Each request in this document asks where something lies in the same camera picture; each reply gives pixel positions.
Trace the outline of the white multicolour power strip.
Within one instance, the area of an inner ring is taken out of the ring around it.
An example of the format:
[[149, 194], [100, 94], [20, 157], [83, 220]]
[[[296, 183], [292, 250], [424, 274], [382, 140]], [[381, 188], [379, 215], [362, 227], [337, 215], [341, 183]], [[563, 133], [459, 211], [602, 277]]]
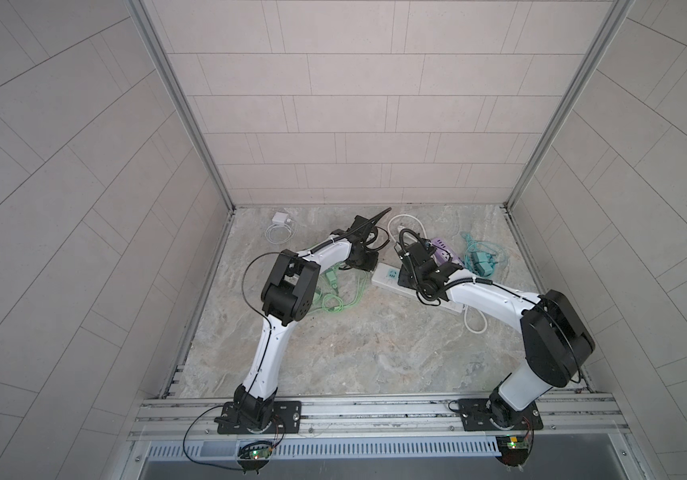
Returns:
[[[405, 298], [419, 300], [415, 290], [399, 285], [399, 269], [389, 266], [385, 263], [377, 264], [377, 268], [375, 268], [373, 276], [371, 276], [371, 283], [379, 288], [383, 288], [391, 293], [401, 295]], [[463, 310], [465, 309], [463, 305], [453, 301], [443, 301], [441, 304], [439, 304], [439, 308], [443, 308], [449, 312], [457, 314], [463, 313]]]

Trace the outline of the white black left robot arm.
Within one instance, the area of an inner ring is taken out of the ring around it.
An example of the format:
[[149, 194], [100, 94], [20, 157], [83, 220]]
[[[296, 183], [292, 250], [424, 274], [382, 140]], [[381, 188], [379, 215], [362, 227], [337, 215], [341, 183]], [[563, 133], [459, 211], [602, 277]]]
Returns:
[[355, 216], [349, 228], [333, 231], [310, 249], [278, 253], [261, 293], [262, 308], [257, 311], [264, 320], [261, 340], [246, 379], [216, 419], [219, 432], [263, 433], [270, 427], [282, 360], [297, 323], [312, 309], [320, 275], [340, 263], [373, 272], [379, 263], [379, 252], [389, 243], [375, 248], [371, 244], [379, 237], [379, 220], [390, 211], [385, 208], [371, 218]]

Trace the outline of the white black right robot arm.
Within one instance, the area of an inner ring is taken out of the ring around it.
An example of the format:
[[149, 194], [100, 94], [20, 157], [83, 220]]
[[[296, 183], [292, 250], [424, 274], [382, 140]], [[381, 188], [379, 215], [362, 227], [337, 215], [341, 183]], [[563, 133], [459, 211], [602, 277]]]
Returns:
[[501, 320], [523, 337], [525, 361], [489, 396], [485, 411], [501, 430], [515, 428], [537, 398], [581, 376], [595, 340], [565, 294], [519, 292], [447, 260], [435, 262], [437, 246], [411, 229], [399, 232], [395, 252], [399, 281], [429, 306], [455, 302]]

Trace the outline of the purple power strip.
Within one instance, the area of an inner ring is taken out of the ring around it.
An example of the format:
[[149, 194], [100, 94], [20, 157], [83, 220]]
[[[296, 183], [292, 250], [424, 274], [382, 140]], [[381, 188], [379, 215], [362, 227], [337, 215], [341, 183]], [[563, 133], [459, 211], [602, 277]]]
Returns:
[[463, 267], [463, 260], [459, 258], [459, 255], [457, 255], [457, 253], [451, 249], [451, 246], [447, 245], [445, 240], [441, 239], [441, 237], [433, 238], [431, 240], [431, 245], [435, 247], [433, 259], [435, 259], [437, 266], [442, 266], [443, 264], [451, 262]]

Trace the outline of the teal charger upper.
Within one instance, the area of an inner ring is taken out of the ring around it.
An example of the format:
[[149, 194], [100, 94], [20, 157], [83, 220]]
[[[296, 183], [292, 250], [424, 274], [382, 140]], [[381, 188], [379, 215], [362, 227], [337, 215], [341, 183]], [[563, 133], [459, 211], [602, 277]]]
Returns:
[[477, 276], [490, 278], [495, 274], [497, 259], [495, 255], [485, 251], [472, 251], [465, 256], [467, 267]]

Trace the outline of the white square charger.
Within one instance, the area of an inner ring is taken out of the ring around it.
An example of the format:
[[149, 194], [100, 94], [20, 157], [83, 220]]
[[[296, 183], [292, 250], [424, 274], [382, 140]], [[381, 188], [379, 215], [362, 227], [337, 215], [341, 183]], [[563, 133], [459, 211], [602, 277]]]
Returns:
[[273, 226], [285, 228], [291, 226], [291, 217], [287, 212], [277, 212], [272, 219]]

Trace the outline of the right circuit board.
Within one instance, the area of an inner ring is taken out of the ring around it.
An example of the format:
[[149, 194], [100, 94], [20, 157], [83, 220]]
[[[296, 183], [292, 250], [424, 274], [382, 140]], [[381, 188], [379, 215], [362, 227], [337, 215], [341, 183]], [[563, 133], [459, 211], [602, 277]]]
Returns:
[[507, 467], [521, 467], [531, 454], [531, 441], [517, 436], [497, 436], [497, 448], [501, 455], [497, 461]]

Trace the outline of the circuit board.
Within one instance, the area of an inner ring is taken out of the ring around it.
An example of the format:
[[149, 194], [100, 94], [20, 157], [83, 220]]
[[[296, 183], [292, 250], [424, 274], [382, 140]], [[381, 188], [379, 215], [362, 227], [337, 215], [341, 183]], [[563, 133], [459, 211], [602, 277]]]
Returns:
[[507, 467], [521, 467], [531, 454], [531, 441], [517, 436], [497, 436], [497, 448], [501, 455], [497, 461]]
[[256, 441], [240, 448], [238, 459], [241, 461], [267, 461], [273, 455], [275, 444], [269, 441]]

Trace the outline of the left circuit board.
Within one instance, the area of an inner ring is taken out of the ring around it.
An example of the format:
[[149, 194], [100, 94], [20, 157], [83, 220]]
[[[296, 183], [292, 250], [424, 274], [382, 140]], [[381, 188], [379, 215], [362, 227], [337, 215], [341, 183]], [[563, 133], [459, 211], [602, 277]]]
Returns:
[[238, 459], [241, 461], [267, 461], [273, 455], [275, 444], [269, 441], [256, 441], [240, 448]]

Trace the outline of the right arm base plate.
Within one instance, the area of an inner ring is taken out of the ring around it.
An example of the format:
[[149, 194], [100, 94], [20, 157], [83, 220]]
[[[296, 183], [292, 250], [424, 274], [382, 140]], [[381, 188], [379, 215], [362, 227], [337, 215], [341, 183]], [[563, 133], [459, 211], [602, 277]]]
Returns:
[[543, 417], [537, 403], [531, 402], [523, 411], [507, 412], [509, 405], [503, 402], [504, 414], [495, 415], [489, 409], [487, 398], [465, 398], [457, 402], [463, 430], [471, 431], [519, 431], [543, 430]]

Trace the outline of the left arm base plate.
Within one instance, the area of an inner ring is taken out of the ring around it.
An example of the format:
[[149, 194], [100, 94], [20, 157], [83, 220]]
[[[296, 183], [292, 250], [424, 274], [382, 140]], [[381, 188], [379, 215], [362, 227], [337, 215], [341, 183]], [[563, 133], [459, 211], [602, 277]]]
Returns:
[[228, 402], [215, 422], [219, 434], [295, 434], [301, 414], [299, 401]]

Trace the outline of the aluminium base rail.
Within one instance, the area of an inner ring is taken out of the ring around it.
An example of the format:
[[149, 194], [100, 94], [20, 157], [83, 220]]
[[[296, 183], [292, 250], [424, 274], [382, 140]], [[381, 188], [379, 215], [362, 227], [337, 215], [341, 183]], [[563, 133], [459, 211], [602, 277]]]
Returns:
[[463, 430], [457, 402], [465, 398], [487, 398], [473, 394], [409, 394], [386, 396], [286, 397], [277, 401], [302, 404], [300, 431], [274, 434], [219, 434], [215, 418], [229, 402], [223, 399], [148, 400], [133, 423], [131, 440], [181, 440], [233, 436], [235, 438], [356, 438], [417, 437], [449, 434], [503, 436], [515, 433], [625, 433], [627, 420], [615, 398], [585, 389], [555, 390], [535, 403], [543, 417], [543, 430]]

